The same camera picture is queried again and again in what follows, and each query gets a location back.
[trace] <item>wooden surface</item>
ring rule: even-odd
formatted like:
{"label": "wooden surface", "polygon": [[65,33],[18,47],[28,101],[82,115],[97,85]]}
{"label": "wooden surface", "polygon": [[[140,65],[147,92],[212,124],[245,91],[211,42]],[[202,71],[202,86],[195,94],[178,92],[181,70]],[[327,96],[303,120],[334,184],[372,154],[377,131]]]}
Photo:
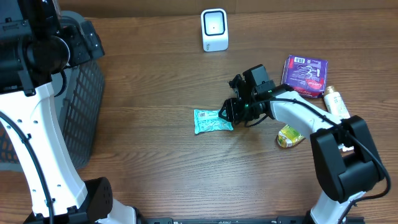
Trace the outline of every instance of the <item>wooden surface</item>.
{"label": "wooden surface", "polygon": [[[308,140],[281,149],[283,124],[273,120],[193,133],[193,110],[220,109],[235,74],[263,63],[279,83],[285,59],[297,54],[329,61],[328,85],[368,122],[392,177],[388,197],[350,215],[398,223],[397,21],[397,10],[230,15],[229,49],[206,54],[198,16],[94,20],[106,87],[81,178],[106,176],[114,197],[147,217],[304,215],[321,191]],[[0,223],[20,223],[31,206],[25,177],[0,172],[0,180]]]}
{"label": "wooden surface", "polygon": [[221,7],[228,14],[247,12],[324,11],[398,8],[396,0],[59,0],[62,10],[86,17],[200,15]]}

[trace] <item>cable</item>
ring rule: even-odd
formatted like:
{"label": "cable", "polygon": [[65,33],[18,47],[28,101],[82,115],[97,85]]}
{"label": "cable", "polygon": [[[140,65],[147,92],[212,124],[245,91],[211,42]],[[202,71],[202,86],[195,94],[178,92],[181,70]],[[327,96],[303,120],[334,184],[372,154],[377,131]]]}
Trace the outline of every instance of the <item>cable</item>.
{"label": "cable", "polygon": [[54,97],[60,96],[67,89],[68,85],[67,75],[65,74],[64,70],[62,70],[60,73],[62,76],[62,87],[61,90]]}
{"label": "cable", "polygon": [[15,132],[18,134],[20,139],[22,140],[22,143],[25,144],[27,151],[29,152],[30,157],[32,158],[33,164],[35,165],[37,175],[39,176],[40,183],[42,184],[43,191],[44,191],[44,196],[47,201],[47,206],[49,208],[49,219],[50,219],[50,224],[54,223],[54,210],[53,210],[53,202],[50,196],[50,191],[49,188],[47,187],[47,183],[45,181],[45,177],[43,174],[43,170],[39,164],[39,161],[37,160],[36,154],[33,151],[32,146],[30,145],[29,139],[25,136],[24,132],[16,125],[7,115],[5,115],[3,112],[0,111],[0,118],[3,119],[10,127],[12,127]]}
{"label": "cable", "polygon": [[359,147],[361,147],[362,149],[365,150],[365,152],[372,157],[372,161],[374,163],[377,164],[377,166],[380,167],[380,169],[382,170],[384,176],[386,177],[386,182],[387,182],[387,186],[386,189],[382,192],[379,193],[377,195],[371,195],[371,196],[366,196],[366,197],[361,197],[361,198],[357,198],[352,200],[349,205],[347,206],[346,210],[344,211],[344,213],[340,216],[340,218],[338,219],[338,223],[337,224],[341,224],[342,221],[344,220],[344,217],[347,216],[348,212],[351,210],[351,207],[353,205],[356,205],[357,202],[361,202],[363,200],[371,200],[371,199],[376,199],[376,198],[381,198],[385,195],[388,194],[388,192],[391,190],[391,178],[390,175],[388,174],[387,169],[384,167],[384,165],[378,160],[376,159],[376,157],[374,156],[374,154],[369,151],[369,149],[364,146],[361,142],[358,141],[358,139],[356,139],[354,136],[352,136],[347,130],[344,130],[340,125],[334,123],[333,121],[331,121],[330,119],[328,119],[325,115],[322,115],[321,113],[319,113],[316,109],[312,108],[310,105],[298,101],[296,99],[283,99],[283,98],[274,98],[274,99],[269,99],[269,100],[263,100],[263,101],[259,101],[254,103],[253,105],[250,106],[250,108],[260,105],[262,103],[268,103],[271,101],[284,101],[284,102],[291,102],[291,103],[297,103],[299,105],[304,106],[306,109],[310,110],[312,113],[316,114],[317,116],[319,116],[322,120],[326,121],[327,123],[331,124],[332,126],[334,126],[335,128],[339,129],[340,131],[344,132],[346,134],[346,136],[348,136],[353,142],[355,142],[355,144],[357,144]]}
{"label": "cable", "polygon": [[254,123],[254,124],[250,124],[249,126],[248,126],[248,121],[246,121],[246,122],[244,123],[244,127],[245,127],[245,128],[250,128],[250,127],[256,126],[257,124],[259,124],[259,123],[261,123],[262,121],[264,121],[266,118],[268,118],[268,115],[263,116],[259,121],[257,121],[257,122]]}

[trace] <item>bottle cap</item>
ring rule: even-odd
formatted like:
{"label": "bottle cap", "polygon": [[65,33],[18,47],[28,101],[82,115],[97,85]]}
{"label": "bottle cap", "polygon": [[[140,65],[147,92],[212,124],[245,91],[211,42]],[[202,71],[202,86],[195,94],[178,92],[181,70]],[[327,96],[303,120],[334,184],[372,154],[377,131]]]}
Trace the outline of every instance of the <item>bottle cap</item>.
{"label": "bottle cap", "polygon": [[334,92],[336,92],[335,87],[334,87],[334,86],[328,86],[328,87],[326,87],[326,89],[325,89],[325,94],[324,94],[324,96],[326,96],[326,95],[329,94],[329,93],[334,93]]}

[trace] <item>bottle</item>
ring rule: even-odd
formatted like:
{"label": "bottle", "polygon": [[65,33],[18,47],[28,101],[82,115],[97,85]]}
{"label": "bottle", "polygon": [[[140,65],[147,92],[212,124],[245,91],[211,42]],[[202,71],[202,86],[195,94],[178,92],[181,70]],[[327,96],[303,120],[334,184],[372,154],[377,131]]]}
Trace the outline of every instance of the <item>bottle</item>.
{"label": "bottle", "polygon": [[[334,86],[326,87],[325,94],[323,95],[323,100],[325,101],[329,113],[337,115],[341,119],[348,119],[351,117],[340,93],[336,91]],[[343,146],[343,152],[353,149],[354,147]]]}

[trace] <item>teal packet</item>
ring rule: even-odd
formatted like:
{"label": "teal packet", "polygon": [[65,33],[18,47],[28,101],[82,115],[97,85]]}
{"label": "teal packet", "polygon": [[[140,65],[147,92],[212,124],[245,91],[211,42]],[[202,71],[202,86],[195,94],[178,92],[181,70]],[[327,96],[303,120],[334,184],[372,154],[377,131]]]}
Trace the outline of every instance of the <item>teal packet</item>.
{"label": "teal packet", "polygon": [[232,131],[232,123],[218,117],[220,110],[208,111],[208,110],[194,110],[193,115],[195,117],[195,134],[228,130]]}

